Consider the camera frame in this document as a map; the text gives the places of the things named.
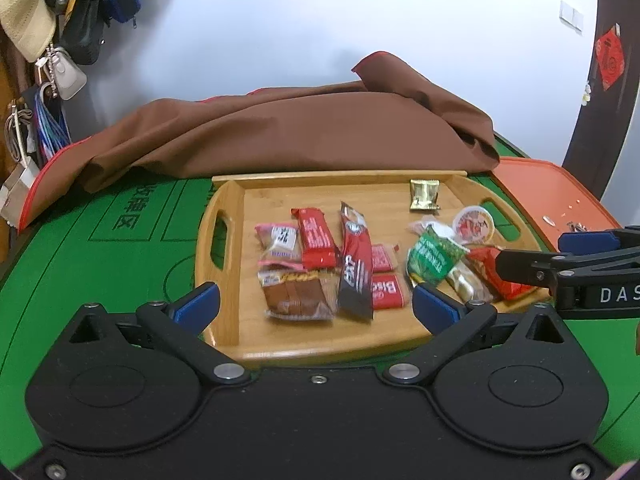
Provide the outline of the red paper door decoration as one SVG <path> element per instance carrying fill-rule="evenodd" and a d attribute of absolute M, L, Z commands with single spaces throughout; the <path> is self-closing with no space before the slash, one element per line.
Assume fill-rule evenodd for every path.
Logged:
<path fill-rule="evenodd" d="M 597 39 L 596 60 L 603 90 L 612 87 L 623 76 L 625 55 L 620 39 L 620 24 L 615 23 L 605 34 Z"/>

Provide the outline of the pink white candy packet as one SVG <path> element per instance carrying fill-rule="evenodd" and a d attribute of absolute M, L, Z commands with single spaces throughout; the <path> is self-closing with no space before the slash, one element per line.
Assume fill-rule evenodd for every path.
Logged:
<path fill-rule="evenodd" d="M 297 226 L 292 223 L 259 223 L 255 226 L 255 233 L 262 245 L 258 266 L 304 270 Z"/>

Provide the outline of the red chocolate wafer bar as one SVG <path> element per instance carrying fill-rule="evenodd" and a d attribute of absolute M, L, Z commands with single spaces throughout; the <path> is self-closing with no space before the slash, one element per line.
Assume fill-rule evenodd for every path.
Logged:
<path fill-rule="evenodd" d="M 326 224 L 324 213 L 314 207 L 292 208 L 302 237 L 302 263 L 306 270 L 337 267 L 337 247 Z"/>

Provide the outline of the black hanging bag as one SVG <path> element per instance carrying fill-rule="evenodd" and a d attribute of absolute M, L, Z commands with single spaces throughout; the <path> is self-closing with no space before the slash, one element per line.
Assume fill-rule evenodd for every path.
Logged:
<path fill-rule="evenodd" d="M 100 55 L 105 21 L 102 0 L 44 0 L 64 20 L 58 34 L 60 46 L 82 66 L 94 64 Z"/>

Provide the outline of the white small handbag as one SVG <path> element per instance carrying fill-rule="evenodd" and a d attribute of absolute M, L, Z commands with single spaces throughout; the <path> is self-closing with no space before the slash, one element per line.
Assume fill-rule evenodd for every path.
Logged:
<path fill-rule="evenodd" d="M 36 61 L 39 82 L 48 82 L 52 92 L 63 101 L 77 96 L 87 84 L 87 75 L 62 47 L 47 47 Z"/>

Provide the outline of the orange plastic tray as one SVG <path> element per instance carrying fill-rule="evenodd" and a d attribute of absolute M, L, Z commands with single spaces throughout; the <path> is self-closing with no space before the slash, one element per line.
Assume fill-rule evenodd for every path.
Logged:
<path fill-rule="evenodd" d="M 503 157 L 492 170 L 498 185 L 524 212 L 528 222 L 552 250 L 565 232 L 547 226 L 543 214 L 580 201 L 580 220 L 588 231 L 618 229 L 620 224 L 572 174 L 553 162 L 519 157 Z"/>

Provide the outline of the gold foil snack packet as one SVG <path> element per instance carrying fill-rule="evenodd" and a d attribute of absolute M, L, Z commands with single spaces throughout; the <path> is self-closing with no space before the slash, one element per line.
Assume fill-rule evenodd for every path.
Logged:
<path fill-rule="evenodd" d="M 439 211 L 437 203 L 440 181 L 436 179 L 412 179 L 410 181 L 411 203 L 409 209 L 412 212 Z"/>

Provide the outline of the dark door frame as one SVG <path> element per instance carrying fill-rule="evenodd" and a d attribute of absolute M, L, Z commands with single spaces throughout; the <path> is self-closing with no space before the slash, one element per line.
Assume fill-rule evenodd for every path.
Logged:
<path fill-rule="evenodd" d="M 582 106 L 563 168 L 600 198 L 622 151 L 639 89 L 639 0 L 598 0 Z"/>

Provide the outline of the long red black snack stick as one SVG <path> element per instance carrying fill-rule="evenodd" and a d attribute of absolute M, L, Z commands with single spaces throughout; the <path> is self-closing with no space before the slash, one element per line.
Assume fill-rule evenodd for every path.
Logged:
<path fill-rule="evenodd" d="M 342 268 L 337 304 L 353 318 L 373 320 L 372 243 L 366 219 L 355 208 L 341 203 L 343 233 Z"/>

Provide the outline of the wooden serving tray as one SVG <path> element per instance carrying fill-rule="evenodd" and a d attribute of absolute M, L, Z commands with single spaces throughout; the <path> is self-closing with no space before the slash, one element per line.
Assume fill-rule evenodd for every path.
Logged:
<path fill-rule="evenodd" d="M 438 184 L 441 228 L 409 231 L 415 180 Z M 468 252 L 445 229 L 467 206 L 493 204 L 515 236 L 499 248 L 538 244 L 520 215 L 462 171 L 311 171 L 225 176 L 198 230 L 194 278 L 219 290 L 204 340 L 246 367 L 326 364 L 409 349 L 427 340 L 401 273 L 388 274 L 400 305 L 377 309 L 372 248 L 419 253 L 419 273 L 442 299 L 454 298 L 449 270 Z"/>

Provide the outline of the red Biscoff packet on tray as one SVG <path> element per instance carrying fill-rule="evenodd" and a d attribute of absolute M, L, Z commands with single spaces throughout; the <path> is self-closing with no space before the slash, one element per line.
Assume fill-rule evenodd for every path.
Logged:
<path fill-rule="evenodd" d="M 397 273 L 374 274 L 371 285 L 374 310 L 400 309 L 409 300 L 406 281 Z"/>

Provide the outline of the green pea snack packet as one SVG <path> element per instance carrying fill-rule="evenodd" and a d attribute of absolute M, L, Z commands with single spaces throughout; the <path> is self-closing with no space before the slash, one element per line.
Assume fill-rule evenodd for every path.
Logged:
<path fill-rule="evenodd" d="M 437 286 L 468 252 L 428 224 L 408 252 L 407 271 L 417 282 Z"/>

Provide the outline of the small red Biscoff packet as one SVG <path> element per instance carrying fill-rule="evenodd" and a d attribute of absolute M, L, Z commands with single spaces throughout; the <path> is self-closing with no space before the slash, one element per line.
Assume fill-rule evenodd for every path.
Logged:
<path fill-rule="evenodd" d="M 398 268 L 398 245 L 373 244 L 371 250 L 373 273 L 393 272 Z"/>

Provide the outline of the jelly cup with red lid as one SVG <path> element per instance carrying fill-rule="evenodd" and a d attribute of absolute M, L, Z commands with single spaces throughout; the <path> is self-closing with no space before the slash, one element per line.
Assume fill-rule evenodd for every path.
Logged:
<path fill-rule="evenodd" d="M 456 239 L 466 244 L 486 244 L 495 234 L 495 222 L 482 206 L 467 206 L 454 217 L 452 229 Z"/>

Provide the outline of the beige hat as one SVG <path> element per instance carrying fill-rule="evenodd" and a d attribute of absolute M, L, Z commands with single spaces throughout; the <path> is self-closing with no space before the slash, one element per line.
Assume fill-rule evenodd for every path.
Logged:
<path fill-rule="evenodd" d="M 29 63 L 40 58 L 56 29 L 46 0 L 1 0 L 1 26 Z"/>

